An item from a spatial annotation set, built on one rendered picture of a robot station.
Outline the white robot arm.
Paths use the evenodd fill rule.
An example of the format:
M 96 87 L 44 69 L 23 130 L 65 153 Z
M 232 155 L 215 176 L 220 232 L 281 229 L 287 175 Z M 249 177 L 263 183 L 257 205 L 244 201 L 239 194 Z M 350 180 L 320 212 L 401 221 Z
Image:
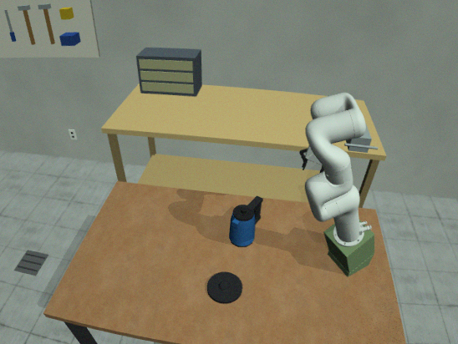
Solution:
M 333 143 L 362 137 L 364 116 L 348 93 L 317 99 L 310 111 L 313 120 L 306 126 L 306 136 L 324 169 L 305 182 L 311 211 L 320 222 L 334 219 L 333 237 L 340 245 L 357 245 L 372 227 L 367 221 L 359 222 L 360 198 L 353 185 L 350 158 Z

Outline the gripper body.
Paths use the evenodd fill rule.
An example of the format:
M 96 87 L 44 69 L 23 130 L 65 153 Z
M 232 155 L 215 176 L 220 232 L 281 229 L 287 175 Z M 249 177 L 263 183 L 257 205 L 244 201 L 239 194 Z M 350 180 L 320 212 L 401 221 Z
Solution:
M 309 146 L 308 146 L 308 150 L 306 152 L 305 158 L 310 161 L 313 161 L 314 163 L 322 165 L 320 161 L 316 158 L 316 156 L 314 155 L 313 151 L 311 150 Z

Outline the blue electric kettle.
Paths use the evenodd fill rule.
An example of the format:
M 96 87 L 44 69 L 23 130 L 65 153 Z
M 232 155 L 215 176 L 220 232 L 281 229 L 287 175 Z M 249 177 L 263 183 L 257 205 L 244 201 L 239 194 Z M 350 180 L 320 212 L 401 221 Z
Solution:
M 229 232 L 233 245 L 247 247 L 254 241 L 255 221 L 257 223 L 261 219 L 262 201 L 263 198 L 256 196 L 248 205 L 238 205 L 234 208 Z

